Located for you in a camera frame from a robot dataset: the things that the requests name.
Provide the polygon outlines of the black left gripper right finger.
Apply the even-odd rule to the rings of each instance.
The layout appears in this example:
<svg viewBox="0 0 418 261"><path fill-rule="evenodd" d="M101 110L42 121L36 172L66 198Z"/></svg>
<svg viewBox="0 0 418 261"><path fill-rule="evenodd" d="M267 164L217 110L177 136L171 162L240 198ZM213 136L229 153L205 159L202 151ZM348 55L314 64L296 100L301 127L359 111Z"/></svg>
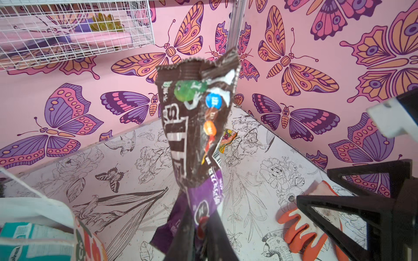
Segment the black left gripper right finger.
<svg viewBox="0 0 418 261"><path fill-rule="evenodd" d="M206 223L205 242L208 261L239 261L217 211Z"/></svg>

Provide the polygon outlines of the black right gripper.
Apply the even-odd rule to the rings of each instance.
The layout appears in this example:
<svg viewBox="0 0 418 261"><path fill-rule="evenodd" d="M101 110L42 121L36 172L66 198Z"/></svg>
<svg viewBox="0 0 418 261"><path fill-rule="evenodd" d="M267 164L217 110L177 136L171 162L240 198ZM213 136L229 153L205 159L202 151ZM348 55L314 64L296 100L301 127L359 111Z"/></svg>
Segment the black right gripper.
<svg viewBox="0 0 418 261"><path fill-rule="evenodd" d="M418 187L403 186L412 170L411 159L329 169L357 196L299 196L297 206L351 261L416 261Z"/></svg>

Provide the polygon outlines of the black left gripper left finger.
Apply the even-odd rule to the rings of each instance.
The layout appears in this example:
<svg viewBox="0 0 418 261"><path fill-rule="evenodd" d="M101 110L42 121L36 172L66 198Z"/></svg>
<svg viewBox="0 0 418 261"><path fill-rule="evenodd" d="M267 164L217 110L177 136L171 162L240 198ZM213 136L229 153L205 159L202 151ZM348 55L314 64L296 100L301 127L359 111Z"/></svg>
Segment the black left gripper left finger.
<svg viewBox="0 0 418 261"><path fill-rule="evenodd" d="M169 216L169 220L174 221L180 215L180 223L173 226L173 228L176 228L176 233L164 261L195 260L194 236L196 227L193 215L188 206L185 206L181 202L176 202Z"/></svg>

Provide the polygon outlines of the orange lemon candy bag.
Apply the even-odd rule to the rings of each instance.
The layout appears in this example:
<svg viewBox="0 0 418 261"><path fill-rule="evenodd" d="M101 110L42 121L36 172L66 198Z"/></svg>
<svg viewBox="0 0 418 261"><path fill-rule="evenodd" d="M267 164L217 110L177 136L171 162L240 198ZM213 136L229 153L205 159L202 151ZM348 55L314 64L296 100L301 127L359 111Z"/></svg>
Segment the orange lemon candy bag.
<svg viewBox="0 0 418 261"><path fill-rule="evenodd" d="M238 136L238 132L232 129L225 129L223 137L221 139L221 143L219 145L219 152L224 154L225 148L231 144Z"/></svg>

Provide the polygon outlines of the brown chocolate candy packet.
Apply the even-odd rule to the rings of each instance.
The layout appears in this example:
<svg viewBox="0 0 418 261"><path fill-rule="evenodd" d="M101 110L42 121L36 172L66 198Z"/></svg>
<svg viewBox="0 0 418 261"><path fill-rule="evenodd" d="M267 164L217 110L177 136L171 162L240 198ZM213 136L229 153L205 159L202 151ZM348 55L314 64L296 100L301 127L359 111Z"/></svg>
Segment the brown chocolate candy packet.
<svg viewBox="0 0 418 261"><path fill-rule="evenodd" d="M233 106L239 71L236 49L210 62L191 58L157 68L162 127L180 188L176 202L188 206L195 222L195 261L207 261L205 228L223 203L223 175L218 147ZM166 256L179 217L169 218L151 244Z"/></svg>

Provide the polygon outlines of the teal mint candy bag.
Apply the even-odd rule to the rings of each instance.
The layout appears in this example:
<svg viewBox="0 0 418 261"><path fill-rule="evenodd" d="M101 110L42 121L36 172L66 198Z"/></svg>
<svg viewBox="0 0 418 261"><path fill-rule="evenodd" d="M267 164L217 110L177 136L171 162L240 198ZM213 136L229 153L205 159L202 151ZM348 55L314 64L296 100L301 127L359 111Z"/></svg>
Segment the teal mint candy bag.
<svg viewBox="0 0 418 261"><path fill-rule="evenodd" d="M11 239L13 245L1 243L2 261L69 261L74 247L60 241L74 241L72 233L33 223L6 223L1 239Z"/></svg>

